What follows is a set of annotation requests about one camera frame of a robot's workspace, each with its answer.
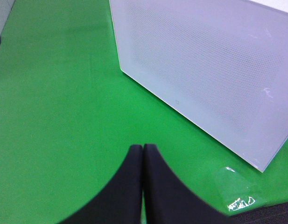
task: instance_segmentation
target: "green table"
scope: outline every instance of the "green table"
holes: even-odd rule
[[[123,74],[108,0],[17,0],[1,40],[0,224],[67,217],[133,143],[227,215],[288,201],[288,140],[262,174]]]

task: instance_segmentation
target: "white perforated box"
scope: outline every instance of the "white perforated box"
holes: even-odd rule
[[[264,171],[288,137],[288,14],[245,0],[110,0],[123,72]]]

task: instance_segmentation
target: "perforated panel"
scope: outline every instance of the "perforated panel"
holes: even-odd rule
[[[131,0],[128,6],[134,62],[222,125],[245,134],[281,56],[156,4],[145,9]]]
[[[246,0],[110,3],[122,71],[264,171],[288,137],[288,14]]]

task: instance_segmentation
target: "black object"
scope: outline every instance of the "black object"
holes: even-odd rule
[[[109,183],[83,208],[61,224],[139,224],[142,206],[140,145],[132,145]]]
[[[152,144],[144,146],[144,197],[148,224],[234,223],[194,195]]]

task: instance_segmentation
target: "green surface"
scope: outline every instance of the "green surface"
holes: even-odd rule
[[[288,201],[288,140],[262,174],[123,74],[108,0],[17,0],[0,46],[0,224],[67,217],[133,143],[156,143],[227,215]]]

